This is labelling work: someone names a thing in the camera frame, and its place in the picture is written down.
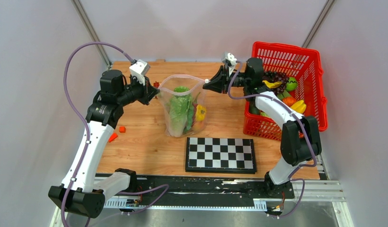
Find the clear zip top bag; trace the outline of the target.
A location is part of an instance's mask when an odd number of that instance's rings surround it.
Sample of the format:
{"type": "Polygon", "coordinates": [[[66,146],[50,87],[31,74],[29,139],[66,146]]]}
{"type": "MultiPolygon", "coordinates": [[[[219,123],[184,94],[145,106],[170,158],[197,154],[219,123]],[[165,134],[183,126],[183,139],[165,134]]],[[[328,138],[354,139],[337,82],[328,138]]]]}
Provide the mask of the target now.
{"type": "Polygon", "coordinates": [[[204,84],[204,79],[186,74],[171,75],[161,82],[157,98],[164,108],[168,136],[189,136],[206,127],[204,84]]]}

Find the orange peach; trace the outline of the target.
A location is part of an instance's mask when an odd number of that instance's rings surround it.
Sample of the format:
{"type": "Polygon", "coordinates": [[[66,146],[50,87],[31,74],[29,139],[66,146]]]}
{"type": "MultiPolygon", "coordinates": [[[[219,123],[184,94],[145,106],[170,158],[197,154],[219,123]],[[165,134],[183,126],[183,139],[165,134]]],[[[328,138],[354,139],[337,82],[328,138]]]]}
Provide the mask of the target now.
{"type": "Polygon", "coordinates": [[[200,132],[204,129],[205,126],[205,121],[195,122],[195,124],[192,126],[192,130],[195,132],[200,132]]]}

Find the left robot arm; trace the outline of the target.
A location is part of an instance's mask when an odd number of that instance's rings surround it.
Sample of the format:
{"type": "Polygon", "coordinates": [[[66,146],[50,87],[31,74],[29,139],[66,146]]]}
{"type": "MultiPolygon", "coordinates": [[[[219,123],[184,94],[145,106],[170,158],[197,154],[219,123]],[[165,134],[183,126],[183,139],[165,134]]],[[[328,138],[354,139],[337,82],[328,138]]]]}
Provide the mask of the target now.
{"type": "Polygon", "coordinates": [[[88,129],[84,131],[77,155],[62,183],[49,189],[48,196],[57,207],[65,202],[66,212],[96,218],[105,202],[114,195],[119,192],[134,195],[137,192],[135,171],[118,168],[104,181],[95,183],[96,170],[104,148],[123,115],[123,107],[135,101],[148,105],[158,92],[145,71],[131,70],[129,84],[119,70],[103,72],[100,91],[83,120],[88,129]]]}

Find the red chili pepper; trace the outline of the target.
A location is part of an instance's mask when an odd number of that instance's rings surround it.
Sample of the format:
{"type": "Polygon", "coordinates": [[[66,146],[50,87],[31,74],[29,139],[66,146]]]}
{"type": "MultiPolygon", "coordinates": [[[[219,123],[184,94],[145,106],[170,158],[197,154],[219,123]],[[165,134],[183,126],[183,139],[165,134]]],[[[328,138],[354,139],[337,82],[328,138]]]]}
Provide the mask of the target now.
{"type": "Polygon", "coordinates": [[[192,114],[192,123],[191,123],[192,125],[194,125],[195,122],[197,121],[196,119],[197,106],[198,106],[197,103],[192,103],[192,106],[190,107],[190,112],[192,114]]]}

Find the yellow bell pepper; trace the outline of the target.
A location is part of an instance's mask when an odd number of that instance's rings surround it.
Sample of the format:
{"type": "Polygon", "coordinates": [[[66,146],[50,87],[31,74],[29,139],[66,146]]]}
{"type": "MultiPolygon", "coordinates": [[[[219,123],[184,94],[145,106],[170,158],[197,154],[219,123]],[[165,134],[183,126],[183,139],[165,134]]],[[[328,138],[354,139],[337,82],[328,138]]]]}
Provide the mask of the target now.
{"type": "Polygon", "coordinates": [[[198,104],[196,106],[196,111],[195,111],[195,121],[196,122],[203,121],[206,117],[206,113],[207,113],[206,107],[198,104]]]}

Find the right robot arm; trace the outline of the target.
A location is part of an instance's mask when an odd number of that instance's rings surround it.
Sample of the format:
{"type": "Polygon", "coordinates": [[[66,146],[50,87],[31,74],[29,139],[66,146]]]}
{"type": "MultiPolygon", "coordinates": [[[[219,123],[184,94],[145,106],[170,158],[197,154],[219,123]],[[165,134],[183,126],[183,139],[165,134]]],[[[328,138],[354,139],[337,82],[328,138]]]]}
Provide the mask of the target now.
{"type": "Polygon", "coordinates": [[[231,94],[232,87],[243,88],[243,99],[266,113],[282,130],[281,158],[265,174],[261,190],[267,197],[276,197],[290,186],[293,175],[302,167],[314,167],[316,156],[322,151],[318,122],[313,116],[304,116],[290,108],[273,92],[276,82],[264,76],[263,61],[249,58],[244,72],[236,69],[240,63],[234,56],[222,59],[223,65],[216,75],[206,80],[203,88],[221,94],[231,94]]]}

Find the green napa cabbage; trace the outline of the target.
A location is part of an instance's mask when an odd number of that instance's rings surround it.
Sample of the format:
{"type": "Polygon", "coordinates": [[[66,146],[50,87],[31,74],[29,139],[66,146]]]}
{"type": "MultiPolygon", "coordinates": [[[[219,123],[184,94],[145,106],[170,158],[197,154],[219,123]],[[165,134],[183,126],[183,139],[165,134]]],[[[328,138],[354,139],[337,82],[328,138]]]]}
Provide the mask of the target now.
{"type": "Polygon", "coordinates": [[[181,137],[187,133],[192,127],[192,114],[190,107],[192,106],[192,95],[178,96],[173,95],[170,98],[169,105],[169,134],[173,137],[181,137]]]}

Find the red plastic basket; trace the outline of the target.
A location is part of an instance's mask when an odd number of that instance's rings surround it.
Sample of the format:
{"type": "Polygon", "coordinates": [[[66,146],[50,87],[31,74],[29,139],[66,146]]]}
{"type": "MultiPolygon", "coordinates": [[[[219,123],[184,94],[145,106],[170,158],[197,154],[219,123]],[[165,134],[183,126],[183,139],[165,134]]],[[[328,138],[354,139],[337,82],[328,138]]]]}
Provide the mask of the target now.
{"type": "MultiPolygon", "coordinates": [[[[294,77],[298,86],[290,95],[305,102],[307,108],[304,115],[317,119],[320,132],[328,128],[327,98],[323,90],[323,69],[318,51],[289,44],[257,41],[253,43],[251,56],[262,59],[265,71],[283,72],[294,77]]],[[[282,130],[279,126],[271,118],[251,114],[249,107],[250,104],[246,103],[243,133],[280,140],[282,130]]]]}

